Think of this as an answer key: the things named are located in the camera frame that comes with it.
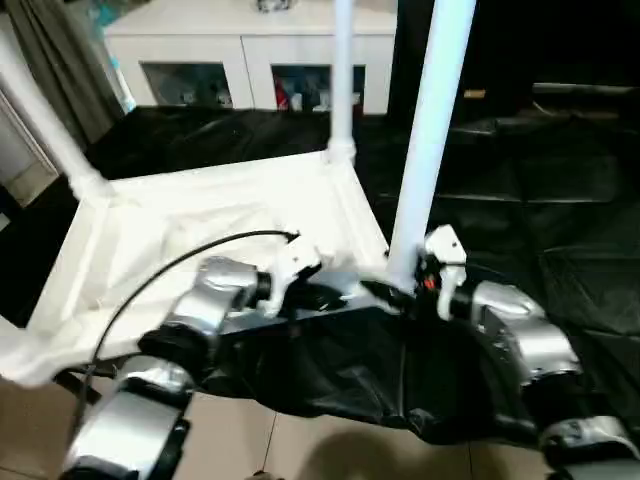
tiled floor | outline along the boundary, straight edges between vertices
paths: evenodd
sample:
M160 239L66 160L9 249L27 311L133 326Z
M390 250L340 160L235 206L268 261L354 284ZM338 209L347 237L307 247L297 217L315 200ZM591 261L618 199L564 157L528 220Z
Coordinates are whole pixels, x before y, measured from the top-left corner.
M110 382L99 389L108 391ZM0 382L0 480L56 478L74 398ZM198 395L176 480L541 480L538 454L503 446L428 446L409 432L333 417L275 415L253 401Z

black plastic sheet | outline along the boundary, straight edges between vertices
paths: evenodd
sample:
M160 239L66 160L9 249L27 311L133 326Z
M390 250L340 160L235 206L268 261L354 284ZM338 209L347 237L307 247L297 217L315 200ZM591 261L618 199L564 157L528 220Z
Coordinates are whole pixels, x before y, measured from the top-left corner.
M418 96L434 0L399 0L389 114L409 127ZM455 117L514 115L535 99L554 107L616 111L637 118L638 93L594 95L580 89L533 93L534 83L640 87L635 0L478 0L458 89ZM463 101L466 89L484 97Z
M115 179L309 152L324 148L328 132L323 115L141 108L88 156ZM356 171L389 239L409 134L362 118L355 137ZM594 387L640 433L638 151L638 132L615 122L458 125L430 225L452 224L470 262L536 298L569 333ZM0 234L11 256L0 312L18 325L28 321L76 205L59 179ZM227 347L202 385L209 393L406 428L430 443L534 443L512 379L475 338L435 314L409 323L362 312Z

white cabinet top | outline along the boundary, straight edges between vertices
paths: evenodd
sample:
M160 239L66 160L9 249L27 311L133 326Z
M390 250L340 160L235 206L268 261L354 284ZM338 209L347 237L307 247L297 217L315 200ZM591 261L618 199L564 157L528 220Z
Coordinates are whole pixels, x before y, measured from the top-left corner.
M335 0L297 0L260 13L256 0L153 0L114 22L106 35L328 35ZM393 35L397 0L355 0L354 33Z

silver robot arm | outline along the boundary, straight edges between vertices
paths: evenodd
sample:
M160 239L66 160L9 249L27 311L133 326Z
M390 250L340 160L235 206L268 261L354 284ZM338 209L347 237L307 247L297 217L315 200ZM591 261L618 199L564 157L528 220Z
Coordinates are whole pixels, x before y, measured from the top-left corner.
M184 413L225 323L234 318L251 329L278 322L272 312L288 286L319 267L319 255L301 238L267 272L225 257L205 260L193 287L141 338L140 355L125 363L114 392L80 428L61 478L172 478L190 428Z
M466 324L513 366L540 450L556 470L552 478L640 479L638 449L604 396L587 388L564 332L515 286L468 280L465 262L453 229L436 229L426 239L419 272L425 294L437 296L443 320Z

white cabinet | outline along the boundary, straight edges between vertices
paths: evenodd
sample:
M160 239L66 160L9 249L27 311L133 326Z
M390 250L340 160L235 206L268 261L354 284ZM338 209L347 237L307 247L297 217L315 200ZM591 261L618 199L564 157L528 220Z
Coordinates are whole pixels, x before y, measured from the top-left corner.
M264 14L254 0L153 0L106 31L138 105L325 110L334 0ZM358 0L354 104L387 110L395 0Z

